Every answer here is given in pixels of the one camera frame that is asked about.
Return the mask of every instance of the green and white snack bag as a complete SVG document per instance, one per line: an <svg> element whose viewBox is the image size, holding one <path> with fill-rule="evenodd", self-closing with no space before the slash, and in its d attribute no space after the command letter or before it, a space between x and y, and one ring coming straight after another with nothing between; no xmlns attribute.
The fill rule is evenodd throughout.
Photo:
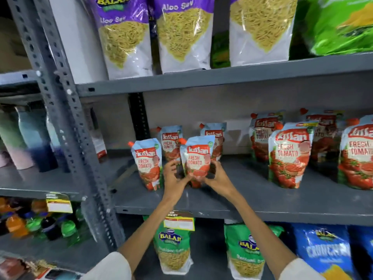
<svg viewBox="0 0 373 280"><path fill-rule="evenodd" d="M185 275L193 260L190 256L191 231L166 228L163 222L154 235L154 248L164 274Z"/></svg>
<svg viewBox="0 0 373 280"><path fill-rule="evenodd" d="M268 227L276 236L284 231L280 226ZM225 220L224 235L232 277L236 280L261 279L266 261L247 226Z"/></svg>
<svg viewBox="0 0 373 280"><path fill-rule="evenodd" d="M373 50L373 0L302 0L297 15L314 55Z"/></svg>

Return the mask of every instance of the price tag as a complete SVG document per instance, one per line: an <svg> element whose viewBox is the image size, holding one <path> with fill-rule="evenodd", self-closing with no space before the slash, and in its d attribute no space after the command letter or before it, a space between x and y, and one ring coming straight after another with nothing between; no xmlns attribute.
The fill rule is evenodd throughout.
<svg viewBox="0 0 373 280"><path fill-rule="evenodd" d="M163 221L163 226L177 230L195 230L193 215L186 211L171 211Z"/></svg>
<svg viewBox="0 0 373 280"><path fill-rule="evenodd" d="M47 193L48 212L73 213L69 197L63 193Z"/></svg>

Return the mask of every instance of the ketchup pouch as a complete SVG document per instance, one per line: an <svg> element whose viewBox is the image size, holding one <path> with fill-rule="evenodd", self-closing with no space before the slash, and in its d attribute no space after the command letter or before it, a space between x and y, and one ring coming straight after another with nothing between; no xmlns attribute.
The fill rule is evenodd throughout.
<svg viewBox="0 0 373 280"><path fill-rule="evenodd" d="M215 136L211 159L219 161L223 154L224 133L227 129L227 123L200 124L200 128L201 136Z"/></svg>
<svg viewBox="0 0 373 280"><path fill-rule="evenodd" d="M286 123L268 140L269 180L283 188L299 188L308 165L318 121Z"/></svg>
<svg viewBox="0 0 373 280"><path fill-rule="evenodd" d="M251 114L249 151L255 162L268 163L268 138L275 130L275 123L283 124L284 112Z"/></svg>
<svg viewBox="0 0 373 280"><path fill-rule="evenodd" d="M191 185L201 187L198 179L205 177L210 169L215 136L194 136L181 139L180 154L185 175L193 173Z"/></svg>
<svg viewBox="0 0 373 280"><path fill-rule="evenodd" d="M343 120L342 110L300 109L302 121L319 121L313 136L310 163L322 167L323 162L337 162L341 134L338 122Z"/></svg>
<svg viewBox="0 0 373 280"><path fill-rule="evenodd" d="M182 127L158 127L157 130L159 131L159 141L166 161L176 160L181 163L179 138L183 137Z"/></svg>
<svg viewBox="0 0 373 280"><path fill-rule="evenodd" d="M342 133L338 183L373 190L373 115L355 120Z"/></svg>
<svg viewBox="0 0 373 280"><path fill-rule="evenodd" d="M131 152L135 159L140 178L148 190L157 190L161 187L162 179L162 153L159 141L156 138L129 142Z"/></svg>

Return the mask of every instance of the hand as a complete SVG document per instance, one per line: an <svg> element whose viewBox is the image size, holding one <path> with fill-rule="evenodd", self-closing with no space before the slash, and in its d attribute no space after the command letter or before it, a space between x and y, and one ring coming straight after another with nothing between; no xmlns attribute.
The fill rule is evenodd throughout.
<svg viewBox="0 0 373 280"><path fill-rule="evenodd" d="M193 174L189 173L184 179L176 179L176 165L179 162L173 160L165 165L163 175L165 177L165 193L162 201L171 203L172 206L179 201L183 194L186 184L193 178Z"/></svg>
<svg viewBox="0 0 373 280"><path fill-rule="evenodd" d="M204 177L202 181L209 185L218 194L225 197L230 202L233 202L233 199L237 194L239 194L239 192L228 178L220 162L212 160L211 163L214 164L216 168L215 178L208 179Z"/></svg>

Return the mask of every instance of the blue bottle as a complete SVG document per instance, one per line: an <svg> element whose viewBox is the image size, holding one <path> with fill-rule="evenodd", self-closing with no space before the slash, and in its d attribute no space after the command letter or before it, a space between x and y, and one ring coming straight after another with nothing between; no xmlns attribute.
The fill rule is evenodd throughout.
<svg viewBox="0 0 373 280"><path fill-rule="evenodd" d="M50 146L53 150L54 156L57 159L58 166L63 170L65 173L70 173L70 169L68 166L68 162L63 154L63 150L60 145L60 141L58 140L58 136L56 133L56 129L54 128L52 122L49 119L49 115L47 113L47 130L50 137Z"/></svg>
<svg viewBox="0 0 373 280"><path fill-rule="evenodd" d="M45 125L45 110L30 110L17 106L18 126L39 172L47 172L58 167L50 147L50 139Z"/></svg>

